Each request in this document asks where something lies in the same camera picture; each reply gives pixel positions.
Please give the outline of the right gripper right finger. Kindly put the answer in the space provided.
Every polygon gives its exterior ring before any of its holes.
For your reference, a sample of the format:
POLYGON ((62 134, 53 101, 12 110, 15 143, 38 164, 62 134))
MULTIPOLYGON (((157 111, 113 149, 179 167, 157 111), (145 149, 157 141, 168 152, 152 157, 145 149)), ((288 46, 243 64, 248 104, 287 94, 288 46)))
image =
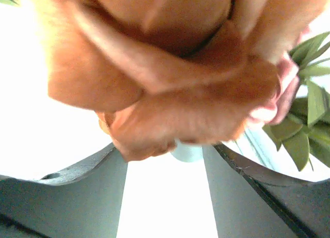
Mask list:
POLYGON ((329 180, 289 177, 224 145, 203 158, 218 237, 329 237, 329 180))

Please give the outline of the rust orange rose stem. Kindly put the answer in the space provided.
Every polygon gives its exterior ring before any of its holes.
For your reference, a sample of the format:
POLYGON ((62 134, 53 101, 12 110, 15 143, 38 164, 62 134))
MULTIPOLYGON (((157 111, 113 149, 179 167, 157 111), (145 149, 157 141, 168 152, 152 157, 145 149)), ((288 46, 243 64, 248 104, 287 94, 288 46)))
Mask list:
POLYGON ((96 112, 127 161, 278 124, 288 51, 329 0, 30 0, 47 93, 96 112))

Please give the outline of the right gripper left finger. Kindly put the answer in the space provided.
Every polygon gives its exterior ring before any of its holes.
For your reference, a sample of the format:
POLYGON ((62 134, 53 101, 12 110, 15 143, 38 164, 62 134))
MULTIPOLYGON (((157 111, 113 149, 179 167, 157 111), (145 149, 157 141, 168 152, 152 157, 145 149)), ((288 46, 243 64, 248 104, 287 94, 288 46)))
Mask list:
POLYGON ((41 237, 116 237, 126 173, 108 145, 41 180, 2 180, 1 219, 41 237))

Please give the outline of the mauve rose stem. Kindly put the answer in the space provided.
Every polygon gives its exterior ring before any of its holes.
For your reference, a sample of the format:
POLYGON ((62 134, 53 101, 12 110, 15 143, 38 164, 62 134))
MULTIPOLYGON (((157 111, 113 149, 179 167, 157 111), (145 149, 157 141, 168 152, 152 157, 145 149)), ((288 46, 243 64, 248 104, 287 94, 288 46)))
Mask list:
POLYGON ((298 171, 311 164, 311 155, 329 166, 329 92, 312 81, 312 77, 329 75, 329 68, 321 65, 328 59, 320 59, 329 50, 329 43, 323 44, 328 36, 329 32, 321 33, 289 52, 307 95, 293 101, 280 124, 263 127, 277 150, 286 149, 298 171))

